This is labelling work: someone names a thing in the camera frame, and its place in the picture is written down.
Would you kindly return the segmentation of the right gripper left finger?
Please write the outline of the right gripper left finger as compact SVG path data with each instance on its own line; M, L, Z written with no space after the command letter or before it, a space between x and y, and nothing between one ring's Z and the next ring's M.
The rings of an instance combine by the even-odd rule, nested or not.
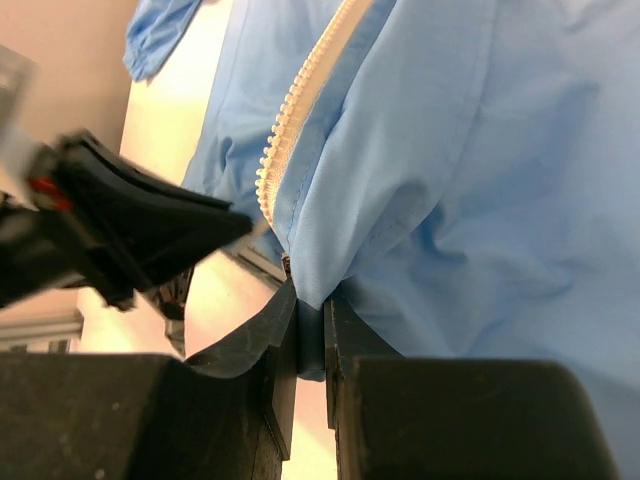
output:
M277 479L290 457L297 298L185 361L5 353L5 479Z

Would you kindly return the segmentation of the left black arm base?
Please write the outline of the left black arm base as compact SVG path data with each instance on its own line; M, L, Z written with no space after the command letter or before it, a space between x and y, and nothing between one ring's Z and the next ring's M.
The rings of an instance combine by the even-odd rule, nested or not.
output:
M161 285L152 300L164 317L164 335L173 349L185 357L185 311L195 268L182 272Z

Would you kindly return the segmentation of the light blue hooded jacket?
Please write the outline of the light blue hooded jacket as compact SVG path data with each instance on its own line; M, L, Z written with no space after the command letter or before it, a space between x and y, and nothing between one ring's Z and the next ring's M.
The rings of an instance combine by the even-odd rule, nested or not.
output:
M568 367L639 475L639 5L236 1L186 189L408 357Z

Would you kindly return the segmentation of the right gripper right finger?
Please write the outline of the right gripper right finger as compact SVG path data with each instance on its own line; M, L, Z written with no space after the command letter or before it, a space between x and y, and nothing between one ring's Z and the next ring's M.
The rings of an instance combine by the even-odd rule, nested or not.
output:
M323 306L342 479L615 479L575 377L547 361L406 358L341 292Z

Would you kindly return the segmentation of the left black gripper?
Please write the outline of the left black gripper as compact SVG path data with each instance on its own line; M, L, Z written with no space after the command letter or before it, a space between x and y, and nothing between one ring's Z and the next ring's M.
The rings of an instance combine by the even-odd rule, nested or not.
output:
M27 163L29 208L1 201L1 306L49 289L91 286L120 310L248 234L229 203L143 172L87 131Z

